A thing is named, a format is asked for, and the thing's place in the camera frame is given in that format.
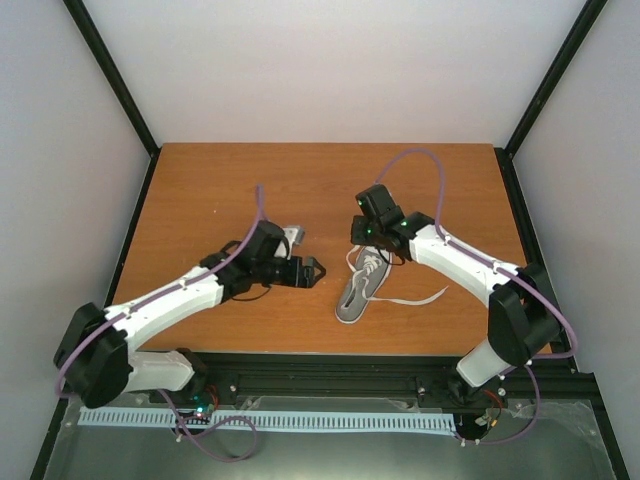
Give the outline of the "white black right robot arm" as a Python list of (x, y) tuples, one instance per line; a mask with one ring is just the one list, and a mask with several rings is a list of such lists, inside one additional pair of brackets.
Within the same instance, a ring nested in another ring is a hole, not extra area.
[(353, 218), (353, 243), (429, 267), (487, 308), (486, 338), (456, 365), (457, 379), (469, 389), (528, 364), (563, 331), (541, 266), (503, 262), (451, 235), (438, 217), (404, 214), (382, 184), (358, 193), (356, 202), (361, 213)]

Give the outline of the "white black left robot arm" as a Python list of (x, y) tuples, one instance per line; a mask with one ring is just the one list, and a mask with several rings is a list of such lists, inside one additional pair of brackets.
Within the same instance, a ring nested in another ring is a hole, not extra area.
[(123, 393), (164, 390), (197, 402), (208, 390), (208, 368), (187, 348), (144, 352), (142, 346), (201, 311), (236, 301), (253, 286), (310, 289), (326, 274), (314, 257), (293, 253), (300, 226), (282, 228), (260, 220), (242, 240), (232, 240), (178, 279), (119, 305), (79, 307), (54, 356), (60, 393), (89, 409)]

